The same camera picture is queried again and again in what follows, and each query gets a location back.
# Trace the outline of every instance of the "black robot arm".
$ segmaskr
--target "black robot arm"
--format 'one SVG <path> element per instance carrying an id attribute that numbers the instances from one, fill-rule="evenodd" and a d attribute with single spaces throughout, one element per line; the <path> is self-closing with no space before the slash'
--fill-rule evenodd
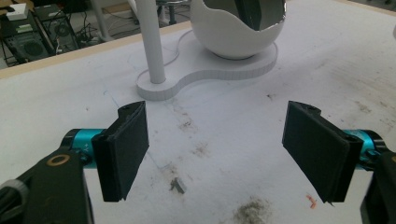
<path id="1" fill-rule="evenodd" d="M 361 205 L 363 223 L 396 223 L 396 153 L 369 130 L 342 131 L 312 105 L 289 102 L 283 146 L 323 202 L 343 202 L 356 167 L 374 171 Z"/>
<path id="2" fill-rule="evenodd" d="M 97 168 L 105 202 L 126 199 L 149 148 L 146 104 L 118 112 L 106 130 L 71 130 L 57 150 L 1 185 L 0 223 L 94 223 L 83 167 Z"/>

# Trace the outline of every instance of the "gray floor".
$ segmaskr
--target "gray floor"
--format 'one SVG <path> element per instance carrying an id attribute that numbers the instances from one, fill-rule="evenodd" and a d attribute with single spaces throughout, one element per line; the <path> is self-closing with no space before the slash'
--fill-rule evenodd
<path id="1" fill-rule="evenodd" d="M 351 2 L 356 2 L 364 4 L 371 7 L 379 7 L 390 11 L 396 11 L 396 0 L 349 0 Z"/>

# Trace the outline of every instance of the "metal pole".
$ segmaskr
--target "metal pole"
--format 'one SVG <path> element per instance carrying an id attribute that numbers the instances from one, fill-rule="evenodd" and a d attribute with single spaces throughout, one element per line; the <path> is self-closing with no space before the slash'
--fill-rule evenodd
<path id="1" fill-rule="evenodd" d="M 96 19 L 99 24 L 99 30 L 100 30 L 100 34 L 101 34 L 100 38 L 103 41 L 114 40 L 114 38 L 108 34 L 107 26 L 105 24 L 105 19 L 103 18 L 102 9 L 97 4 L 96 0 L 91 0 L 91 4 L 92 4 L 93 11 L 95 12 L 95 16 L 96 16 Z"/>
<path id="2" fill-rule="evenodd" d="M 174 25 L 174 24 L 176 24 L 175 7 L 169 6 L 169 25 Z"/>

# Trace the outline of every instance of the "table surface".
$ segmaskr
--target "table surface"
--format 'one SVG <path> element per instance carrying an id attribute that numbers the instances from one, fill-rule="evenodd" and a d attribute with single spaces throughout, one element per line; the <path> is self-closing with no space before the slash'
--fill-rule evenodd
<path id="1" fill-rule="evenodd" d="M 395 25 L 394 14 L 369 7 L 289 1 L 271 72 L 202 80 L 147 102 L 150 148 L 126 201 L 104 203 L 96 171 L 86 170 L 95 222 L 242 223 L 244 205 L 259 202 L 262 220 L 252 223 L 361 223 L 371 174 L 355 172 L 345 203 L 322 203 L 282 147 L 286 109 L 290 100 L 314 105 L 341 129 L 378 132 L 394 150 Z M 162 30 L 164 52 L 189 30 Z M 50 154 L 69 130 L 107 128 L 119 106 L 141 101 L 135 80 L 146 66 L 136 35 L 1 70 L 0 182 Z M 169 190 L 174 177 L 185 194 Z"/>

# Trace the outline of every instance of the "black equipment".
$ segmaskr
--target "black equipment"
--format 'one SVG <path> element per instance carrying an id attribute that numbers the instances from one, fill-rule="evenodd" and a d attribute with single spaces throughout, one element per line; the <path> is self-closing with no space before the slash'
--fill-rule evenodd
<path id="1" fill-rule="evenodd" d="M 50 46 L 30 11 L 25 20 L 1 20 L 0 35 L 18 63 L 28 63 L 50 56 Z"/>
<path id="2" fill-rule="evenodd" d="M 87 4 L 81 0 L 32 0 L 35 7 L 43 7 L 56 4 L 64 13 L 83 12 L 87 10 Z"/>
<path id="3" fill-rule="evenodd" d="M 57 150 L 0 185 L 0 223 L 94 223 L 83 167 L 97 166 L 104 201 L 126 199 L 149 148 L 146 104 L 118 112 L 106 130 L 71 130 Z"/>
<path id="4" fill-rule="evenodd" d="M 49 37 L 54 54 L 66 53 L 79 49 L 76 35 L 66 15 L 52 4 L 35 7 L 35 14 L 41 23 L 44 32 Z"/>
<path id="5" fill-rule="evenodd" d="M 374 171 L 361 204 L 363 223 L 396 223 L 396 153 L 377 133 L 342 131 L 318 108 L 289 102 L 282 143 L 324 203 L 345 200 L 357 165 Z"/>

